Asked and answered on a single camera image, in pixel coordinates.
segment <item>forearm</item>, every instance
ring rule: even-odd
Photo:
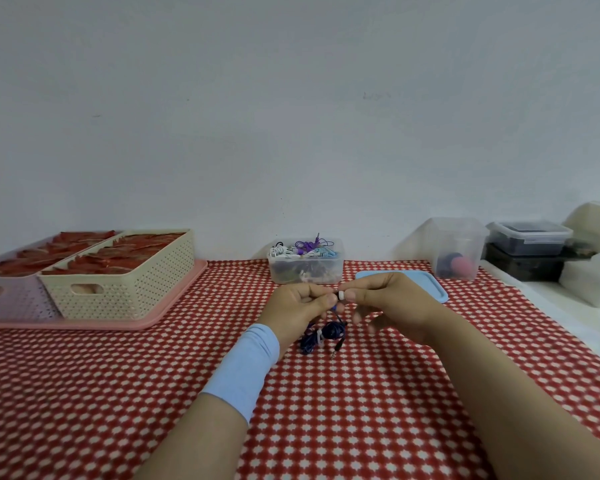
[[[431,345],[501,479],[600,478],[600,441],[451,311]]]
[[[135,479],[232,479],[247,427],[234,407],[202,393]]]

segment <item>hand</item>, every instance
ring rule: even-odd
[[[338,302],[332,288],[299,283],[284,285],[273,291],[256,323],[272,329],[280,342],[280,357],[306,330],[314,318],[326,316],[328,309]]]
[[[431,345],[434,326],[454,314],[403,273],[372,274],[344,283],[339,289],[344,291],[346,301],[357,304],[353,323],[360,323],[371,313],[382,312],[369,323],[369,332],[393,326],[419,344]],[[339,303],[338,311],[343,309]]]

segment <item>purple plastic basket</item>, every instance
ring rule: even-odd
[[[0,261],[14,258],[19,251],[37,248],[42,244],[46,244],[53,240],[56,235],[2,254],[0,255]],[[57,320],[64,320],[64,318],[35,273],[21,277],[0,276],[1,322],[49,322]]]

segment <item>pink tray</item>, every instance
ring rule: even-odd
[[[207,261],[196,259],[193,268],[158,302],[144,318],[133,321],[62,320],[57,322],[0,322],[0,328],[49,330],[143,330],[155,325],[207,268]]]

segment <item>pink ball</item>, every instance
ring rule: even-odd
[[[453,271],[458,278],[472,278],[475,268],[471,259],[465,258],[464,256],[458,256],[451,259],[451,271]]]

